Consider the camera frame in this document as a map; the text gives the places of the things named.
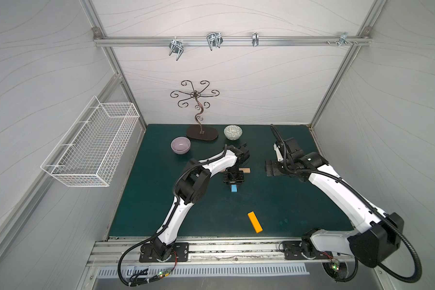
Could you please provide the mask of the natural wood block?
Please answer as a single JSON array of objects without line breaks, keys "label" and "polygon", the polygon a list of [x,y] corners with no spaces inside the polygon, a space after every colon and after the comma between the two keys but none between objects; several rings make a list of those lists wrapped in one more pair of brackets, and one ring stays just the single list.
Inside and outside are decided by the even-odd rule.
[{"label": "natural wood block", "polygon": [[240,170],[243,171],[245,174],[250,174],[251,173],[250,168],[241,168]]}]

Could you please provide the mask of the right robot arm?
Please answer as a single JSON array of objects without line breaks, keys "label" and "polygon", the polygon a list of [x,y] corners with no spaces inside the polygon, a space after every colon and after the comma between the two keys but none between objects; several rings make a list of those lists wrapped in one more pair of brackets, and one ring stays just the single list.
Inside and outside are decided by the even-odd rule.
[{"label": "right robot arm", "polygon": [[401,244],[398,235],[379,218],[383,215],[399,230],[404,221],[396,213],[388,215],[381,208],[356,195],[343,184],[343,179],[319,153],[305,154],[295,139],[289,138],[274,144],[277,158],[266,162],[268,176],[296,176],[309,181],[329,197],[348,217],[351,231],[328,231],[314,228],[302,236],[303,255],[312,259],[318,252],[333,252],[356,257],[363,265],[375,268]]}]

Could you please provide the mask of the yellow block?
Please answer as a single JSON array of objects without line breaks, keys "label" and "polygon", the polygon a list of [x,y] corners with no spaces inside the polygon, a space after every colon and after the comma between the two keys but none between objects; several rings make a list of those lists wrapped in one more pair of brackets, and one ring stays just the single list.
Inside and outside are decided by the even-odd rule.
[{"label": "yellow block", "polygon": [[256,214],[253,211],[248,213],[248,218],[249,218],[251,225],[253,226],[256,233],[260,233],[263,231],[263,228],[262,228]]}]

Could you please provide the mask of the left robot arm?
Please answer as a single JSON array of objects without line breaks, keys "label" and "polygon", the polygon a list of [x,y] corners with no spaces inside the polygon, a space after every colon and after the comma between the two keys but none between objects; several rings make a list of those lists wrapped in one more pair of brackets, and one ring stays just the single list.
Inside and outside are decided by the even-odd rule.
[{"label": "left robot arm", "polygon": [[208,159],[189,160],[173,186],[174,202],[171,209],[150,242],[153,254],[159,261],[166,261],[171,255],[183,221],[192,206],[205,195],[210,179],[223,172],[224,183],[236,190],[244,182],[244,171],[239,168],[249,157],[250,151],[243,144],[225,146],[221,153]]}]

